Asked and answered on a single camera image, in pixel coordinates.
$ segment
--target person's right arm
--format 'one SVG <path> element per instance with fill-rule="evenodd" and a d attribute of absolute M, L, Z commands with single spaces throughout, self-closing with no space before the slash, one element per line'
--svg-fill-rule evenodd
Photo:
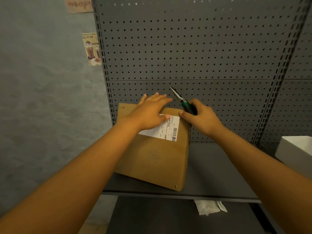
<path fill-rule="evenodd" d="M 197 99 L 197 116 L 180 116 L 218 143 L 286 233 L 312 233 L 312 181 L 263 153 L 222 125 Z"/>

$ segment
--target hand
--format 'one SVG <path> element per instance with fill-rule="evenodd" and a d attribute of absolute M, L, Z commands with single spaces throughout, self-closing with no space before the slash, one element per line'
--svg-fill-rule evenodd
<path fill-rule="evenodd" d="M 180 111 L 179 115 L 181 118 L 194 125 L 205 136 L 213 138 L 214 132 L 223 128 L 219 118 L 213 112 L 211 107 L 205 106 L 196 98 L 191 100 L 190 103 L 196 107 L 197 116 L 185 111 Z"/>
<path fill-rule="evenodd" d="M 167 98 L 165 94 L 156 93 L 147 99 L 144 94 L 138 106 L 127 118 L 138 126 L 139 131 L 153 129 L 170 118 L 170 115 L 159 116 L 159 112 L 166 103 L 171 101 L 172 98 Z"/>

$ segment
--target finger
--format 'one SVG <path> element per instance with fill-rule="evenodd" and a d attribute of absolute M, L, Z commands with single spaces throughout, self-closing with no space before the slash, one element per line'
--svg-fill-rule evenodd
<path fill-rule="evenodd" d="M 159 102 L 159 105 L 161 107 L 163 107 L 163 106 L 165 106 L 167 103 L 169 103 L 171 101 L 172 101 L 172 98 L 162 98 L 158 102 Z"/>
<path fill-rule="evenodd" d="M 158 95 L 157 97 L 155 97 L 155 98 L 153 98 L 152 99 L 152 101 L 159 101 L 160 99 L 162 99 L 162 98 L 166 98 L 167 97 L 167 95 L 166 94 L 164 94 L 164 95 Z"/>
<path fill-rule="evenodd" d="M 156 92 L 156 94 L 153 94 L 152 96 L 150 96 L 148 99 L 146 99 L 147 101 L 150 101 L 151 99 L 157 97 L 159 95 L 158 92 Z"/>
<path fill-rule="evenodd" d="M 146 94 L 143 95 L 143 97 L 141 98 L 141 100 L 139 101 L 138 105 L 144 103 L 145 99 L 146 99 Z"/>
<path fill-rule="evenodd" d="M 160 119 L 160 124 L 161 124 L 165 121 L 168 121 L 170 119 L 170 115 L 168 115 L 168 114 L 161 115 L 161 116 L 159 116 L 159 119 Z"/>
<path fill-rule="evenodd" d="M 192 99 L 190 103 L 193 104 L 197 110 L 204 106 L 197 98 Z"/>
<path fill-rule="evenodd" d="M 181 118 L 183 118 L 183 119 L 187 120 L 189 123 L 193 124 L 194 117 L 195 117 L 194 115 L 189 114 L 186 111 L 180 111 L 179 115 L 180 115 Z"/>

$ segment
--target barcode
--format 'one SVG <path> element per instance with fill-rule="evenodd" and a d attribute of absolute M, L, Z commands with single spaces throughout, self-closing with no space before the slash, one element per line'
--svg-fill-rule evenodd
<path fill-rule="evenodd" d="M 172 141 L 176 141 L 177 139 L 177 128 L 174 128 L 174 131 L 172 133 Z"/>

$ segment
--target green pliers handle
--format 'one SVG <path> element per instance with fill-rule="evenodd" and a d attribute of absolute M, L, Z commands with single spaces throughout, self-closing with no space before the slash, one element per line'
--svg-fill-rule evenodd
<path fill-rule="evenodd" d="M 196 107 L 194 107 L 192 104 L 190 104 L 188 101 L 186 102 L 182 102 L 181 103 L 182 107 L 184 108 L 184 110 L 186 112 L 188 112 L 189 114 L 192 114 L 192 115 L 197 115 L 197 109 Z"/>

